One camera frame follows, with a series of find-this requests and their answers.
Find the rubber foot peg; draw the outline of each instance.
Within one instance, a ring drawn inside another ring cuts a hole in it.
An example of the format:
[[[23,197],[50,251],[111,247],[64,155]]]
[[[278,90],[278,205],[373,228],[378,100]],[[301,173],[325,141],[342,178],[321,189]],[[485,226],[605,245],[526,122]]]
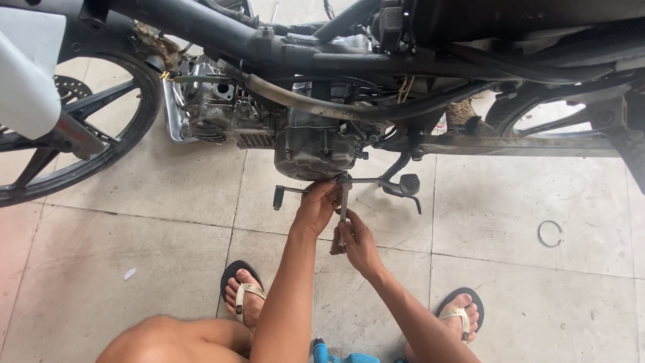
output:
[[[277,185],[275,193],[273,194],[273,209],[279,211],[282,208],[282,201],[284,199],[284,187]]]
[[[403,174],[399,182],[401,192],[405,195],[414,195],[421,188],[421,181],[416,174]]]

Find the engine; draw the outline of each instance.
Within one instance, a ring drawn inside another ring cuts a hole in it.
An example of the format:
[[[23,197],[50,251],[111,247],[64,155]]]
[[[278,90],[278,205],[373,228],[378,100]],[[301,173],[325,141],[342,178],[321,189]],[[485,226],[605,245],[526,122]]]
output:
[[[201,56],[190,73],[218,73],[211,63]],[[292,92],[342,103],[351,100],[354,91],[349,83],[310,81],[294,83]],[[298,180],[333,178],[351,169],[357,158],[368,157],[363,148],[378,141],[389,126],[388,122],[357,123],[286,108],[256,99],[237,85],[192,83],[182,93],[187,134],[216,143],[232,139],[241,149],[273,149],[276,169]],[[369,101],[350,104],[372,105]]]

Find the front wheel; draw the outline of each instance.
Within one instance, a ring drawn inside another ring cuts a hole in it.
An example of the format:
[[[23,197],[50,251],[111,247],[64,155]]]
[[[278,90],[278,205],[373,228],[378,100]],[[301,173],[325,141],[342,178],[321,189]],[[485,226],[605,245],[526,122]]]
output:
[[[105,149],[89,160],[79,160],[0,126],[3,164],[16,163],[18,158],[13,156],[19,156],[17,153],[25,152],[25,149],[34,150],[17,175],[8,172],[1,176],[2,182],[10,183],[0,185],[0,207],[41,198],[91,177],[127,154],[152,126],[161,104],[159,80],[155,74],[140,61],[124,54],[96,54],[88,62],[106,66],[106,72],[100,74],[95,83],[114,85],[100,92],[94,89],[91,95],[87,94],[84,83],[75,84],[73,79],[65,79],[66,84],[57,86],[63,110],[101,139]],[[133,111],[131,118],[127,111],[124,112],[128,107]],[[129,118],[123,129],[117,126],[119,118],[126,121]]]

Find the tile floor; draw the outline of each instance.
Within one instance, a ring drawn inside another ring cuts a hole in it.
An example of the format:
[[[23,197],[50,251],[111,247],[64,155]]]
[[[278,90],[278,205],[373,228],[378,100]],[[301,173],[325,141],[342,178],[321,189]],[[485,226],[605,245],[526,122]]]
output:
[[[281,1],[276,21],[324,19],[322,1],[294,1]],[[332,1],[337,13],[347,4]],[[255,1],[263,19],[272,7]],[[121,77],[95,59],[58,73],[93,88]],[[116,127],[135,93],[93,121]],[[485,114],[487,104],[475,107]],[[2,154],[0,183],[29,156]],[[302,185],[275,171],[272,157],[232,143],[173,145],[159,117],[108,170],[0,209],[0,363],[91,362],[147,316],[225,317],[219,278],[239,258],[269,287],[298,204],[287,194],[273,211],[272,187]],[[395,159],[374,150],[352,174],[379,175]],[[72,162],[61,156],[52,170]],[[425,306],[460,286],[478,291],[486,320],[470,347],[482,361],[645,363],[645,196],[621,160],[428,155],[404,172],[422,180],[423,215],[370,185],[354,188],[350,207]],[[562,226],[560,246],[537,241],[544,220]],[[328,255],[330,231],[318,245],[313,335],[339,356],[391,362],[404,337],[347,260]]]

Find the hose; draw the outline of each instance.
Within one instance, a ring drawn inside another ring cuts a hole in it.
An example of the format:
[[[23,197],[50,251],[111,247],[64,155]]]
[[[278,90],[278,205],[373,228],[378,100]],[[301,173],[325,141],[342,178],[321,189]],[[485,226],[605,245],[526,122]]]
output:
[[[568,68],[544,67],[454,43],[445,44],[441,49],[471,63],[527,79],[528,81],[550,85],[572,85],[587,82],[615,71],[610,65]]]
[[[232,70],[234,68],[233,66],[221,60],[217,63],[217,67],[231,77],[239,77],[239,80],[249,90],[281,105],[293,107],[296,110],[310,114],[353,121],[390,121],[393,119],[419,116],[429,111],[445,107],[449,103],[461,101],[464,98],[478,94],[499,84],[497,81],[472,81],[446,92],[438,92],[425,98],[419,98],[397,105],[371,107],[351,106],[321,101],[291,92],[290,90],[285,90],[263,80],[255,74],[245,74],[239,70]]]

